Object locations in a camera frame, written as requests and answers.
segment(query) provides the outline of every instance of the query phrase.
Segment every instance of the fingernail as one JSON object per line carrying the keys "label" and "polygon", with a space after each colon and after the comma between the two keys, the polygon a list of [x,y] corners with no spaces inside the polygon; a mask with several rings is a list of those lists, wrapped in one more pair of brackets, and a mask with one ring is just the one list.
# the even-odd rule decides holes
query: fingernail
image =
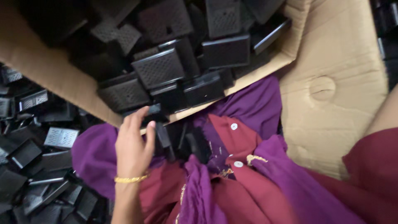
{"label": "fingernail", "polygon": [[154,121],[149,122],[149,126],[151,126],[152,128],[154,128],[156,126],[156,123]]}

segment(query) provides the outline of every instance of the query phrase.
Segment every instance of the gold bangle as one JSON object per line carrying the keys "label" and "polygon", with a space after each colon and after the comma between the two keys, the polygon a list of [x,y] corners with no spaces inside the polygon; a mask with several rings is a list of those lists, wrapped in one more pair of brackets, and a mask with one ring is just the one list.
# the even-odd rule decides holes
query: gold bangle
{"label": "gold bangle", "polygon": [[135,182],[139,183],[139,182],[145,180],[148,177],[149,177],[149,174],[147,174],[145,176],[142,176],[142,177],[133,177],[133,178],[121,178],[121,177],[116,176],[115,177],[115,183],[125,183],[125,184],[127,184],[127,183],[135,183]]}

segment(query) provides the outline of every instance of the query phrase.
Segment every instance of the hand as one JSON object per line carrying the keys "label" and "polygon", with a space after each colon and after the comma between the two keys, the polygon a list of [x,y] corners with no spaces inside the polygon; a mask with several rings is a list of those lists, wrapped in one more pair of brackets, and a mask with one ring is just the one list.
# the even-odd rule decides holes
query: hand
{"label": "hand", "polygon": [[117,175],[133,178],[145,175],[155,149],[155,122],[146,127],[146,143],[140,134],[140,126],[149,107],[143,107],[124,118],[116,140]]}

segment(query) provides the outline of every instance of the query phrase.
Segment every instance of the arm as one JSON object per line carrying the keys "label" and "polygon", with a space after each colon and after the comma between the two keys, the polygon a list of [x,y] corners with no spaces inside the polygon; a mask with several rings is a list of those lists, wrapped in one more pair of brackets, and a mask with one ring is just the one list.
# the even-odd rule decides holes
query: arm
{"label": "arm", "polygon": [[[146,143],[140,135],[140,126],[149,107],[143,107],[127,116],[116,140],[117,176],[122,178],[141,177],[152,159],[155,149],[155,122],[146,129]],[[112,224],[144,223],[139,198],[140,183],[116,183],[115,208]]]}
{"label": "arm", "polygon": [[384,101],[374,120],[368,127],[365,136],[372,133],[398,127],[398,85],[394,87]]}

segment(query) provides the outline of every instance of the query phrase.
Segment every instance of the cardboard box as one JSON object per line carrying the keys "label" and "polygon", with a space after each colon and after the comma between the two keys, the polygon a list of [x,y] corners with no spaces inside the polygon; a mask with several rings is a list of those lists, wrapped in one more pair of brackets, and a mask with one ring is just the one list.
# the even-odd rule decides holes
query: cardboard box
{"label": "cardboard box", "polygon": [[[296,59],[311,0],[287,0],[283,13],[293,20],[292,28],[275,43],[272,59],[264,67],[237,80],[225,91],[230,95]],[[28,27],[12,4],[0,3],[0,61],[19,70],[27,78],[98,118],[118,127],[122,117],[112,112],[97,95],[97,82],[68,62],[66,52],[47,48]],[[210,104],[170,116],[182,119]]]}
{"label": "cardboard box", "polygon": [[289,69],[280,80],[288,155],[346,178],[341,157],[362,138],[388,94],[369,1],[313,1]]}

